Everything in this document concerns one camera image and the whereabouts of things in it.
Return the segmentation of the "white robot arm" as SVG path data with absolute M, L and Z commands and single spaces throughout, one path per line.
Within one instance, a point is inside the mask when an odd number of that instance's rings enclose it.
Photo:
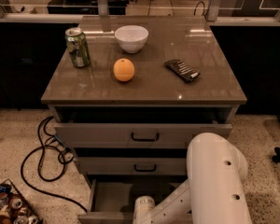
M 201 133 L 189 143 L 188 179 L 161 203 L 136 199 L 133 224 L 252 224 L 242 183 L 243 153 L 225 138 Z

